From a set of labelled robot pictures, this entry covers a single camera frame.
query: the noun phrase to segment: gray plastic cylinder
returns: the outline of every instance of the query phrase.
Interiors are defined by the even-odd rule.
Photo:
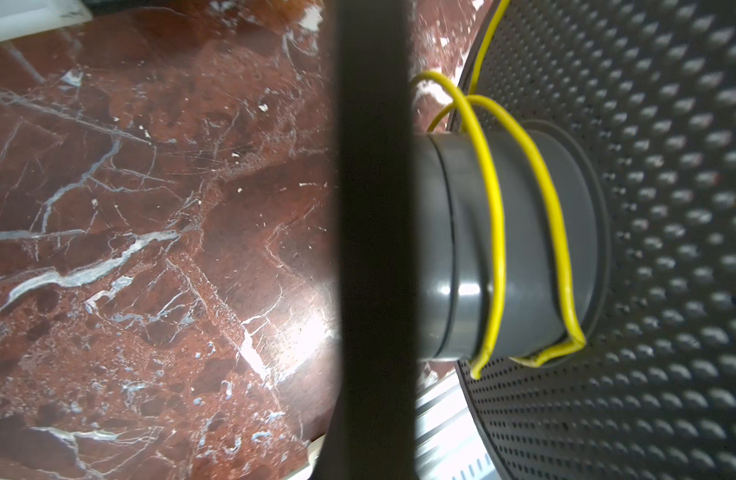
[[[550,124],[533,127],[528,133],[542,152],[565,217],[576,311],[588,330],[608,274],[602,199],[575,143]],[[565,336],[554,253],[525,155],[507,133],[487,137],[502,190],[507,257],[506,304],[493,356],[526,356]],[[465,134],[431,134],[416,146],[420,355],[471,359],[480,348],[493,292],[491,227],[478,160]]]

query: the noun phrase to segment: metal grate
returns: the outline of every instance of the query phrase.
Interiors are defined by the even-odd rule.
[[[587,349],[493,360],[479,381],[459,366],[495,461],[513,478],[736,478],[736,0],[513,2],[479,87],[586,149],[613,243]]]
[[[454,374],[416,400],[414,463],[419,480],[499,480]]]

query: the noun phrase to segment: yellow wire loop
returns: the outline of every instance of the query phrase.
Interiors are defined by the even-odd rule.
[[[549,223],[550,237],[552,239],[552,249],[555,252],[560,311],[565,329],[568,332],[568,340],[566,342],[550,346],[529,358],[510,357],[521,365],[538,367],[549,360],[577,352],[587,344],[587,339],[584,336],[584,332],[582,331],[576,316],[571,255],[568,251],[568,236],[565,233],[565,220],[562,216],[560,199],[558,198],[555,184],[552,182],[552,177],[549,174],[544,158],[536,147],[536,143],[534,143],[533,139],[531,139],[526,130],[517,122],[517,120],[515,120],[514,117],[504,109],[504,107],[490,98],[483,97],[481,95],[467,95],[465,100],[472,105],[477,105],[488,110],[490,114],[496,117],[496,120],[502,124],[504,129],[507,130],[515,141],[517,141],[533,169],[533,174],[536,177],[539,189],[542,192],[542,199],[544,200]],[[438,113],[438,115],[432,120],[429,130],[434,129],[440,120],[453,110],[454,106],[454,104],[449,104],[445,106],[443,110],[440,110],[440,113]],[[494,336],[494,344],[487,346],[490,352],[493,352],[497,336],[498,332],[496,332],[496,335]],[[489,341],[490,337],[486,336],[484,342]],[[474,379],[479,378],[480,370],[482,370],[482,367],[480,366],[477,370],[477,376],[475,376],[475,368],[478,366],[478,362],[472,364],[472,378]]]
[[[536,182],[542,192],[542,199],[544,200],[544,207],[547,213],[552,249],[555,252],[555,273],[557,276],[560,313],[565,330],[568,332],[568,339],[566,341],[550,346],[533,356],[527,358],[509,358],[524,366],[538,367],[549,360],[577,352],[587,344],[587,339],[576,316],[571,255],[568,251],[568,236],[565,233],[565,220],[562,216],[560,199],[558,198],[555,185],[552,182],[552,177],[549,174],[544,158],[538,151],[538,148],[536,148],[536,143],[534,143],[533,139],[531,139],[526,133],[526,130],[507,110],[490,98],[474,94],[475,90],[477,90],[482,63],[486,58],[488,46],[493,40],[496,27],[504,17],[504,12],[509,6],[509,3],[510,0],[501,0],[493,14],[493,18],[491,18],[491,22],[488,24],[488,29],[480,44],[475,63],[472,66],[469,95],[464,96],[453,82],[438,72],[422,72],[411,81],[412,86],[416,86],[424,80],[437,82],[451,95],[453,102],[445,106],[443,110],[440,110],[440,113],[432,120],[427,131],[434,130],[438,123],[440,123],[440,120],[454,108],[459,110],[462,116],[462,129],[469,134],[472,140],[472,145],[477,153],[477,159],[480,164],[480,170],[482,171],[483,182],[486,187],[488,209],[490,210],[491,218],[494,292],[491,298],[486,333],[483,336],[480,351],[477,358],[470,362],[470,373],[475,380],[480,379],[483,367],[491,359],[491,354],[493,354],[493,350],[496,347],[498,331],[501,329],[506,294],[506,238],[504,235],[504,206],[502,203],[501,189],[498,186],[496,168],[493,166],[488,141],[482,132],[474,110],[472,110],[472,105],[483,107],[496,117],[496,120],[502,124],[504,129],[518,143],[533,169]]]
[[[498,186],[496,168],[493,166],[491,151],[488,141],[482,132],[480,122],[475,116],[475,111],[464,97],[464,93],[453,84],[445,75],[439,72],[421,72],[411,81],[412,87],[419,82],[430,80],[438,83],[452,98],[453,103],[449,105],[448,111],[456,107],[462,116],[462,125],[472,140],[472,146],[477,153],[477,159],[482,172],[483,183],[488,198],[488,210],[491,219],[491,251],[493,258],[493,295],[491,296],[490,308],[488,310],[488,322],[486,332],[477,358],[471,362],[472,378],[479,379],[482,368],[491,359],[493,348],[496,345],[498,331],[502,324],[504,313],[504,299],[506,296],[506,237],[504,235],[504,206],[502,203],[502,191]],[[437,121],[433,121],[428,131],[434,130]]]

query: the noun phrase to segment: white object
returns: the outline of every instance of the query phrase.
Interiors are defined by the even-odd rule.
[[[296,472],[288,475],[284,480],[308,480],[312,476],[312,471],[315,468],[317,459],[320,456],[320,450],[323,449],[323,442],[325,441],[325,435],[317,437],[308,447],[306,447],[306,460],[307,464]]]
[[[0,0],[0,42],[91,18],[80,0]]]

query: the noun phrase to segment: red marble surface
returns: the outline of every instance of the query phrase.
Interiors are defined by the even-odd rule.
[[[410,4],[414,72],[454,78],[488,5]],[[327,13],[184,0],[0,44],[0,478],[304,464],[338,389]]]

